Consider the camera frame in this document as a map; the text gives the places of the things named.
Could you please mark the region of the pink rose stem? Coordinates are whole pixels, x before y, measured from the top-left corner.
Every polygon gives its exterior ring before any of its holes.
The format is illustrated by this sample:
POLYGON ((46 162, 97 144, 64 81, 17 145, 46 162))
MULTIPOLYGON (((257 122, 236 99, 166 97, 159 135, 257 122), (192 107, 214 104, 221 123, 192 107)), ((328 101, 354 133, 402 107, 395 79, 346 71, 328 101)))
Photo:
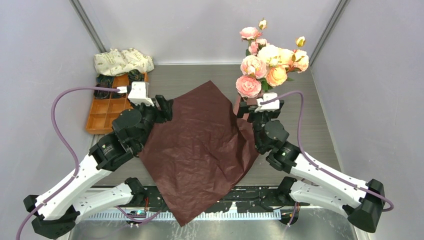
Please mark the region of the pink rose stem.
POLYGON ((242 98, 255 98, 262 90, 260 79, 268 72, 266 63, 255 55, 246 56, 240 65, 242 76, 235 82, 237 92, 242 98))
POLYGON ((247 41, 248 46, 245 51, 245 56, 256 56, 263 47, 269 43, 265 38, 262 38, 263 30, 267 28, 267 20, 263 18, 259 21, 258 27, 244 27, 240 32, 242 41, 247 41))

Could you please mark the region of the white rose stem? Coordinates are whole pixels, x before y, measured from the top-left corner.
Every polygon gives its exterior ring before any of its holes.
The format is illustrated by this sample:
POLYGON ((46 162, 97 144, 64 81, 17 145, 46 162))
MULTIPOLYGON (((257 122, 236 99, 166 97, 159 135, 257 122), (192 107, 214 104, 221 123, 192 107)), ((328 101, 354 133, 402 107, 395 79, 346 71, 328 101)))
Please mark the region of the white rose stem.
POLYGON ((290 49, 280 48, 275 45, 264 46, 257 53, 260 58, 270 68, 283 67, 288 68, 293 63, 294 52, 290 49))

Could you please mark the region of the maroon and red wrapping paper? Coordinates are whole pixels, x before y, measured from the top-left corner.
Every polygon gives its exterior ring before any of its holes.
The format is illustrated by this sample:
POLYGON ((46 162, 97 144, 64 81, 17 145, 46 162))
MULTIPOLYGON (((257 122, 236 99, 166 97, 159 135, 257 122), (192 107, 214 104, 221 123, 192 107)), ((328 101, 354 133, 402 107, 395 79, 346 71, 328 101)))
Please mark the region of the maroon and red wrapping paper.
MULTIPOLYGON (((226 194, 247 174, 259 153, 253 127, 237 118, 232 102, 211 81, 174 99, 172 120, 154 125, 139 153, 166 194, 226 194)), ((200 212, 173 210, 180 226, 200 212)))

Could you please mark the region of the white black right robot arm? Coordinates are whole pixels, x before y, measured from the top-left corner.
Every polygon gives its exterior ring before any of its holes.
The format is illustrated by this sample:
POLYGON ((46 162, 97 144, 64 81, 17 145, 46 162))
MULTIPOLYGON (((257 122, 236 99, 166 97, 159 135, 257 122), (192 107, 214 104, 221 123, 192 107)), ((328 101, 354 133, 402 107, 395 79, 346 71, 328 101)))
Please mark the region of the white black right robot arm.
POLYGON ((347 218, 356 228, 375 233, 385 200, 382 182, 360 180, 316 160, 288 141, 289 133, 277 117, 284 101, 272 111, 241 101, 237 117, 247 115, 252 124, 255 148, 277 171, 292 177, 283 178, 276 196, 283 205, 312 204, 347 218))

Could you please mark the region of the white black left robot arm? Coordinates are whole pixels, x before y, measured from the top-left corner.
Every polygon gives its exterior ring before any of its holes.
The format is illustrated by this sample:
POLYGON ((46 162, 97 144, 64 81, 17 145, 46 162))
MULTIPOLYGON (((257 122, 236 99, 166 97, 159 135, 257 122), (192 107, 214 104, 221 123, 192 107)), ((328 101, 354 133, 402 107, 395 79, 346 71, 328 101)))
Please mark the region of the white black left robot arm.
POLYGON ((172 99, 156 95, 147 103, 133 104, 112 122, 112 132, 104 135, 88 151, 75 170, 41 195, 29 195, 23 203, 34 219, 34 232, 48 239, 70 232, 83 219, 112 207, 141 206, 147 192, 135 177, 112 189, 85 196, 95 183, 137 157, 145 147, 155 124, 171 121, 172 99))

